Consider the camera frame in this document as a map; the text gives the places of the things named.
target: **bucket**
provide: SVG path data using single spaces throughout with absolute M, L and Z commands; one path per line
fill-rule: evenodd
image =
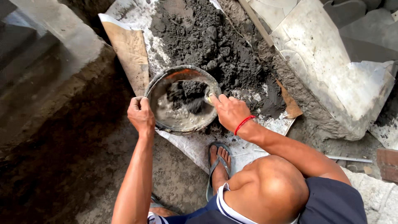
M 158 108 L 158 99 L 167 92 L 167 88 L 171 83 L 181 80 L 193 80 L 207 84 L 210 88 L 209 93 L 215 93 L 217 96 L 221 94 L 221 89 L 218 82 L 206 71 L 192 66 L 192 65 L 180 65 L 172 67 L 163 71 L 163 73 L 157 75 L 148 84 L 145 90 L 145 96 L 149 99 L 150 107 L 155 114 L 156 127 L 159 130 L 163 130 L 173 135 L 188 135 L 194 132 L 198 132 L 207 127 L 216 117 L 217 111 L 214 107 L 206 104 L 204 112 L 198 114 L 200 120 L 197 124 L 187 124 L 186 127 L 172 127 L 166 125 L 156 117 L 156 111 Z

